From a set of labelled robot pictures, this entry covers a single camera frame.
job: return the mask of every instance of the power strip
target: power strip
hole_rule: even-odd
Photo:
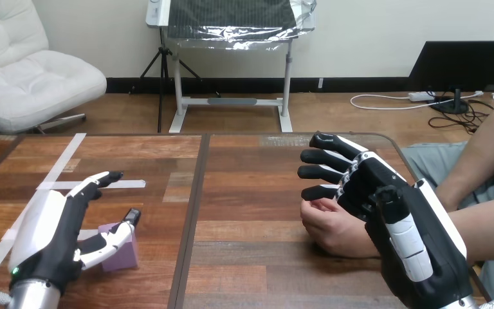
[[[408,98],[411,102],[420,102],[420,101],[431,101],[434,100],[434,96],[436,94],[432,91],[427,92],[410,92],[408,94]]]

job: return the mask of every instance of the gray pants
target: gray pants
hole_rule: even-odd
[[[433,187],[439,185],[457,163],[466,142],[458,144],[417,144],[403,149],[408,163],[418,178],[425,178]],[[467,196],[460,209],[494,200],[494,177]],[[494,298],[494,261],[486,261],[480,279]]]

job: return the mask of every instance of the white wall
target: white wall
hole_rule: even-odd
[[[158,50],[147,0],[33,2],[50,48],[107,77],[138,77]],[[494,0],[319,0],[316,12],[318,28],[295,41],[293,77],[406,77],[425,41],[494,40]],[[181,58],[203,77],[282,77],[285,52],[182,50]],[[159,66],[148,76],[160,76]]]

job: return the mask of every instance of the monitor stand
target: monitor stand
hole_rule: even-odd
[[[454,115],[464,114],[469,110],[467,102],[461,100],[461,89],[459,88],[455,89],[455,96],[453,98],[442,97],[441,100],[453,100],[453,102],[431,105],[431,108],[442,113]]]

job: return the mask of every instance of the white cable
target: white cable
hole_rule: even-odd
[[[479,96],[481,96],[483,94],[484,93],[481,92],[481,91],[476,91],[476,93],[473,94],[473,95],[469,95],[467,97],[461,97],[461,98],[479,97]],[[401,110],[404,110],[404,109],[424,108],[424,107],[431,106],[431,105],[453,102],[453,100],[446,100],[446,101],[442,101],[442,102],[434,102],[434,103],[429,103],[429,104],[421,104],[421,105],[416,105],[416,106],[409,106],[407,108],[370,108],[370,107],[367,107],[367,106],[359,106],[359,105],[353,103],[353,100],[354,99],[360,98],[360,97],[392,98],[394,100],[408,100],[409,98],[408,97],[388,97],[386,95],[357,95],[357,96],[351,98],[351,100],[349,101],[351,103],[351,105],[353,105],[356,108],[360,108],[360,109],[375,109],[375,110],[378,110],[378,111],[401,111]]]

